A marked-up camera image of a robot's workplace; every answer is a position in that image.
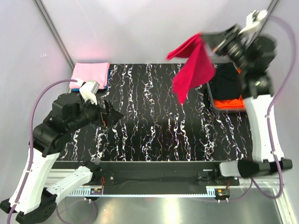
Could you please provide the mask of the red t-shirt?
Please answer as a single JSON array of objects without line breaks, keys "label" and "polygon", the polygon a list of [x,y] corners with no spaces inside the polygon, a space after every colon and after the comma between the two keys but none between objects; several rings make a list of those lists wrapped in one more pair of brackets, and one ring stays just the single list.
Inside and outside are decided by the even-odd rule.
[{"label": "red t-shirt", "polygon": [[195,34],[171,51],[166,59],[174,57],[187,59],[172,81],[173,92],[177,95],[178,102],[183,104],[189,90],[206,84],[214,77],[215,68],[207,55],[201,33]]}]

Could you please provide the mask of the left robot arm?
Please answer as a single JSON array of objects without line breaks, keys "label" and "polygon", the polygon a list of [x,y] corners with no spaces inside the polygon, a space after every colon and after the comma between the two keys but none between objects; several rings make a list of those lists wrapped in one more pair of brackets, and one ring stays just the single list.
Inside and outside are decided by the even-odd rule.
[{"label": "left robot arm", "polygon": [[84,184],[95,185],[101,180],[96,160],[85,161],[73,173],[52,185],[46,185],[49,173],[60,153],[71,140],[71,134],[94,124],[111,128],[123,117],[111,102],[105,107],[70,93],[60,95],[44,121],[33,130],[29,143],[27,167],[14,194],[0,203],[0,208],[20,224],[37,224],[47,220],[57,205]]}]

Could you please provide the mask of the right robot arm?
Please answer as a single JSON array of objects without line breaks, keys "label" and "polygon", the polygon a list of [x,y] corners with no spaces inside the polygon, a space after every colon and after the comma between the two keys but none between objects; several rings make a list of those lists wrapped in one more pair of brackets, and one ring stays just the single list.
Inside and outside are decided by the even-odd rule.
[{"label": "right robot arm", "polygon": [[281,149],[273,106],[275,97],[267,69],[275,58],[276,40],[257,36],[249,45],[238,25],[222,32],[203,33],[202,39],[218,56],[228,56],[241,69],[242,98],[253,143],[252,160],[223,161],[212,173],[213,182],[223,185],[229,177],[253,178],[292,169]]}]

